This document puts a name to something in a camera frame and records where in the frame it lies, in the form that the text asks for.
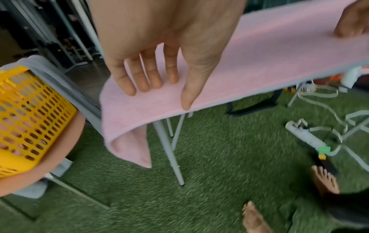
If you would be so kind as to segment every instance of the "bare foot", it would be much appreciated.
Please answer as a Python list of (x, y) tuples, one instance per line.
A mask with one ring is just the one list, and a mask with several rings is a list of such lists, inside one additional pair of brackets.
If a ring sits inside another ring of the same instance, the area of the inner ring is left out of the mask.
[(321, 196), (327, 193), (339, 194), (336, 178), (323, 167), (312, 166), (312, 179)]
[(243, 206), (243, 226), (248, 233), (273, 233), (252, 202)]

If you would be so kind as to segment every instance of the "hand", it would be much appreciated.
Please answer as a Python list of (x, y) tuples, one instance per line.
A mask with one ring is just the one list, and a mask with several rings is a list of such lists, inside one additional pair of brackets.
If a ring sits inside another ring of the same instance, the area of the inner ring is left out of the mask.
[(150, 84), (155, 89), (163, 85), (156, 65), (156, 46), (164, 43), (166, 74), (172, 84), (178, 82), (177, 55), (181, 48), (189, 67), (181, 105), (189, 110), (219, 63), (246, 1), (91, 0), (90, 6), (106, 65), (129, 96), (136, 94), (136, 88), (124, 61), (138, 90), (146, 92)]
[(342, 13), (334, 33), (339, 37), (359, 36), (368, 30), (369, 0), (357, 0)]

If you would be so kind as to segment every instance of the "pink cloth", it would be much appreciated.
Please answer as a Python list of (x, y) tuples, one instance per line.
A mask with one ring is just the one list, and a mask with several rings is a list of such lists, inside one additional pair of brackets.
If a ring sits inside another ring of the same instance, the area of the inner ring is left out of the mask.
[[(343, 9), (353, 0), (314, 0), (245, 15), (191, 111), (279, 89), (324, 72), (369, 60), (369, 40), (332, 34)], [(180, 81), (165, 75), (163, 46), (156, 50), (164, 81), (159, 90), (129, 97), (112, 77), (101, 94), (105, 145), (115, 156), (151, 167), (146, 124), (184, 113), (180, 93), (187, 65), (178, 56)]]

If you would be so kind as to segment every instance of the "yellow basket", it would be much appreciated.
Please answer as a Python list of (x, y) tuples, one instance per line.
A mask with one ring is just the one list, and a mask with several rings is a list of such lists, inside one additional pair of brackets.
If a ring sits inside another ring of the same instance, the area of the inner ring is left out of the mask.
[(35, 167), (76, 112), (28, 68), (0, 73), (0, 178)]

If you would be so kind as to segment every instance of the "green carpet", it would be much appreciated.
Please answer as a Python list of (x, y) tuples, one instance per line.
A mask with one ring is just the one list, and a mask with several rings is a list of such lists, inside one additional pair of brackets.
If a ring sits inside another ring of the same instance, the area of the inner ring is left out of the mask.
[[(270, 94), (235, 102), (247, 107)], [(153, 168), (144, 169), (111, 155), (101, 136), (86, 127), (70, 158), (72, 168), (63, 177), (111, 206), (104, 210), (57, 185), (39, 200), (8, 196), (6, 200), (37, 221), (29, 223), (0, 207), (1, 233), (143, 233), (245, 232), (241, 223), (244, 202), (254, 201), (276, 233), (328, 233), (338, 227), (322, 210), (311, 183), (310, 151), (284, 124), (306, 119), (315, 126), (337, 124), (332, 114), (298, 99), (285, 108), (291, 94), (283, 93), (279, 106), (229, 119), (226, 106), (195, 112), (186, 118), (175, 151), (186, 185), (180, 187), (153, 127), (148, 140)], [(320, 99), (343, 118), (369, 109), (367, 96), (340, 94)], [(172, 118), (176, 125), (179, 117)], [(358, 133), (347, 145), (369, 162), (369, 135)], [(346, 152), (332, 159), (341, 172), (342, 192), (369, 187), (369, 173)]]

